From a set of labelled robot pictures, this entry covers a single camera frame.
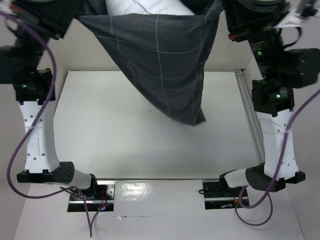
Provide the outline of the white pillow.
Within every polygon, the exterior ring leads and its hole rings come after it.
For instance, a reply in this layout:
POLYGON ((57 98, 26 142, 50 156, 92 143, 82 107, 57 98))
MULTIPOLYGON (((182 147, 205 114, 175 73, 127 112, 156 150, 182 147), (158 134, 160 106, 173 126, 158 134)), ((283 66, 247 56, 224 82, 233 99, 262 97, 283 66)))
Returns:
POLYGON ((194 13, 180 0, 106 0, 111 16, 128 14, 193 16, 194 13))

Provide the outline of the dark grey checked pillowcase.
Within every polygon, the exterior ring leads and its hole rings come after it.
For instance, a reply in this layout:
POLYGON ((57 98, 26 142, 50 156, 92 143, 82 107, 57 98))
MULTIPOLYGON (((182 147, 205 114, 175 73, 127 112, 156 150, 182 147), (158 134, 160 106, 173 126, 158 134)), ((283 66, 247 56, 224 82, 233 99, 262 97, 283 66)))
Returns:
POLYGON ((194 16, 111 16, 102 0, 85 0, 77 20, 90 30, 130 83, 158 110, 196 126, 204 67, 215 41, 220 0, 209 0, 194 16))

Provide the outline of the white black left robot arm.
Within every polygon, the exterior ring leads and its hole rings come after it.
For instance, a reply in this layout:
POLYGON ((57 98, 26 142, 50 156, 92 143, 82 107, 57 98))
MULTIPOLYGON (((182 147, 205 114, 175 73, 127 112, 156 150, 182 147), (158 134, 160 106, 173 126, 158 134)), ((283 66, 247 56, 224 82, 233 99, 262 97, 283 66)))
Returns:
POLYGON ((0 14, 13 21, 15 42, 0 48, 0 82, 12 85, 23 116, 26 145, 24 170, 19 183, 56 184, 74 189, 84 198, 97 197, 94 175, 75 169, 57 157, 54 138, 55 84, 57 63, 48 46, 63 38, 82 5, 80 0, 13 0, 0 14))

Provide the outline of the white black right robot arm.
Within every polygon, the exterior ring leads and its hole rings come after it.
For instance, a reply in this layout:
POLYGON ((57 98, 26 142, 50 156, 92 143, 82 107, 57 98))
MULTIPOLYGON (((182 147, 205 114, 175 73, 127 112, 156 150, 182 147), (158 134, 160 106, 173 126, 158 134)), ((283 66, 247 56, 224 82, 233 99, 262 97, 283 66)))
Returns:
POLYGON ((252 82, 251 97, 265 157, 256 166, 222 174, 218 190, 223 196, 244 186, 278 192, 306 178, 296 164, 293 147, 294 89, 315 84, 320 72, 319 49, 292 49, 283 43, 281 32, 284 28, 300 31, 309 18, 319 16, 320 3, 303 0, 291 9, 286 0, 225 0, 223 7, 229 39, 248 41, 262 75, 252 82))

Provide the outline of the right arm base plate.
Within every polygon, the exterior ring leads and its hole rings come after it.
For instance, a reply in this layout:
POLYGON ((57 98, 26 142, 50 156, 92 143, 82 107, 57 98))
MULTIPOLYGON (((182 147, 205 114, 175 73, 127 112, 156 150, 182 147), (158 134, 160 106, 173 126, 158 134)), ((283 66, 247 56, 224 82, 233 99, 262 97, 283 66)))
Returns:
POLYGON ((218 180, 203 181, 198 191, 204 198, 206 210, 234 209, 239 203, 242 187, 222 189, 218 180))

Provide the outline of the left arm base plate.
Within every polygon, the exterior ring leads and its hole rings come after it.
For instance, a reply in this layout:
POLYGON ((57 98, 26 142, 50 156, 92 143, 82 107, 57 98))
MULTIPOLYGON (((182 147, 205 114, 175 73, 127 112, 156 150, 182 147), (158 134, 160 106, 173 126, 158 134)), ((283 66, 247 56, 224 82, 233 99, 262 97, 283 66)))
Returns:
MULTIPOLYGON (((116 182, 109 180, 97 180, 96 190, 82 189, 89 212, 96 212, 102 208, 102 212, 114 211, 116 182)), ((69 200, 67 206, 68 213, 85 212, 83 198, 78 190, 69 190, 69 200)))

